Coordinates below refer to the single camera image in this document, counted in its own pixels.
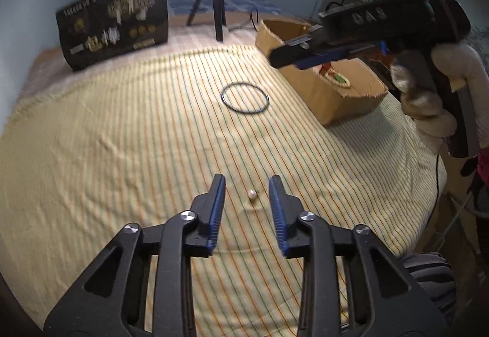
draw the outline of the yellow striped fabric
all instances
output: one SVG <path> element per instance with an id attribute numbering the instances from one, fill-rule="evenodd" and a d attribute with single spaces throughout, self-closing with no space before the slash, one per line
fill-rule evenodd
<path id="1" fill-rule="evenodd" d="M 270 107 L 227 109 L 219 93 L 233 81 L 263 88 Z M 227 99 L 263 100 L 249 89 Z M 370 225 L 398 256 L 414 248 L 436 196 L 434 156 L 393 97 L 324 128 L 253 46 L 138 61 L 26 100 L 0 159 L 0 271 L 39 325 L 124 224 L 189 208 L 215 173 L 227 180 L 218 246 L 192 263 L 201 336 L 295 335 L 302 265 L 277 248 L 270 176 L 333 225 Z"/>

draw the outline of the metal screw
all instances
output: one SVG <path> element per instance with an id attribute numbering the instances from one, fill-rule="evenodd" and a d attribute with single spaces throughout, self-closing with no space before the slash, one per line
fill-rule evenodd
<path id="1" fill-rule="evenodd" d="M 193 211 L 185 210 L 180 213 L 180 217 L 184 221 L 192 221 L 196 217 L 196 215 Z"/>
<path id="2" fill-rule="evenodd" d="M 300 216 L 302 221 L 312 221 L 313 219 L 316 218 L 316 214 L 310 212 L 310 211 L 303 211 Z"/>
<path id="3" fill-rule="evenodd" d="M 135 234 L 137 231 L 139 231 L 139 225 L 135 222 L 124 225 L 124 232 L 127 234 Z"/>
<path id="4" fill-rule="evenodd" d="M 359 235 L 369 235 L 372 230 L 366 225 L 360 224 L 355 227 L 355 232 Z"/>

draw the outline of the blue gripper pad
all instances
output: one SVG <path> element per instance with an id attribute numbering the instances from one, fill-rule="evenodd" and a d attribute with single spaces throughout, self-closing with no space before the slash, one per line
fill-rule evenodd
<path id="1" fill-rule="evenodd" d="M 221 226 L 222 211 L 224 209 L 224 199 L 226 198 L 226 179 L 222 174 L 216 174 L 212 180 L 209 190 L 209 199 L 213 200 L 209 217 L 207 251 L 209 256 L 216 248 L 219 227 Z"/>
<path id="2" fill-rule="evenodd" d="M 282 255 L 286 257 L 289 250 L 289 242 L 287 241 L 287 224 L 285 222 L 283 198 L 287 195 L 279 176 L 273 176 L 268 182 L 268 195 L 270 197 L 270 206 L 272 209 L 278 248 L 282 251 Z"/>

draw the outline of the black cable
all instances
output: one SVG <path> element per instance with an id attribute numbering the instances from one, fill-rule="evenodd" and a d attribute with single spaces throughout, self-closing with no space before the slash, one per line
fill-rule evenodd
<path id="1" fill-rule="evenodd" d="M 259 109 L 256 109 L 256 110 L 253 110 L 253 111 L 243 111 L 242 109 L 238 109 L 238 108 L 235 108 L 233 107 L 229 102 L 227 102 L 225 99 L 224 99 L 224 93 L 230 89 L 231 87 L 235 87 L 235 86 L 248 86 L 248 87 L 253 87 L 255 89 L 257 89 L 260 93 L 263 94 L 263 97 L 265 97 L 265 105 L 262 106 L 261 108 Z M 222 103 L 228 107 L 230 110 L 232 111 L 235 111 L 235 112 L 238 112 L 238 113 L 241 113 L 242 115 L 256 115 L 258 113 L 262 113 L 264 112 L 268 106 L 270 105 L 270 98 L 268 97 L 268 95 L 265 93 L 265 91 L 263 91 L 263 89 L 261 89 L 260 87 L 258 87 L 257 85 L 255 84 L 252 84 L 252 83 L 248 83 L 248 82 L 245 82 L 245 81 L 235 81 L 235 82 L 232 82 L 232 83 L 229 83 L 228 85 L 224 86 L 224 88 L 221 90 L 221 101 Z"/>
<path id="2" fill-rule="evenodd" d="M 256 11 L 256 25 L 260 23 L 260 17 L 258 16 L 258 9 L 255 9 Z M 255 31 L 258 32 L 258 29 L 256 29 L 255 21 L 253 21 L 253 10 L 249 12 L 249 18 L 251 20 L 251 23 L 253 24 L 253 28 L 255 28 Z"/>
<path id="3" fill-rule="evenodd" d="M 341 3 L 338 2 L 329 2 L 328 5 L 326 6 L 326 11 L 328 11 L 332 5 L 337 5 L 339 7 L 342 7 L 345 4 L 345 0 L 341 0 Z"/>
<path id="4" fill-rule="evenodd" d="M 326 6 L 326 11 L 328 11 L 332 5 L 337 5 L 337 6 L 341 7 L 343 5 L 343 3 L 329 2 L 328 5 Z"/>
<path id="5" fill-rule="evenodd" d="M 256 25 L 255 25 L 255 21 L 253 20 L 253 12 L 256 12 Z M 246 27 L 246 25 L 248 25 L 249 23 L 253 24 L 253 29 L 258 32 L 258 29 L 256 28 L 256 26 L 260 23 L 260 16 L 258 15 L 258 9 L 253 9 L 249 12 L 249 20 L 246 20 L 244 23 L 242 24 L 239 24 L 239 25 L 235 25 L 233 27 L 229 27 L 228 28 L 228 32 L 232 32 L 232 31 L 235 31 L 236 29 L 243 29 Z"/>
<path id="6" fill-rule="evenodd" d="M 438 163 L 439 163 L 439 155 L 436 156 L 436 199 L 435 199 L 435 206 L 438 202 L 438 196 L 439 196 Z"/>

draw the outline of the black rubber ring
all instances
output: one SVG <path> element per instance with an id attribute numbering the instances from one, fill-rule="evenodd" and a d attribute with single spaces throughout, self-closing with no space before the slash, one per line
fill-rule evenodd
<path id="1" fill-rule="evenodd" d="M 233 107 L 229 102 L 226 102 L 226 100 L 224 99 L 224 93 L 230 89 L 231 87 L 235 87 L 235 86 L 248 86 L 248 87 L 253 87 L 255 89 L 257 89 L 260 93 L 263 94 L 263 96 L 265 97 L 265 105 L 263 107 L 261 107 L 260 109 L 257 109 L 257 110 L 254 110 L 254 111 L 243 111 L 242 109 L 238 109 L 238 108 L 235 108 Z M 221 91 L 221 101 L 222 103 L 228 107 L 230 110 L 232 111 L 235 111 L 237 113 L 241 113 L 242 115 L 256 115 L 258 113 L 262 113 L 264 112 L 268 106 L 270 105 L 270 98 L 268 97 L 268 95 L 265 93 L 265 91 L 263 91 L 263 89 L 261 89 L 260 87 L 258 87 L 257 85 L 255 84 L 252 84 L 252 83 L 247 83 L 245 81 L 235 81 L 233 83 L 229 83 L 227 86 L 224 86 L 224 89 L 222 89 Z"/>

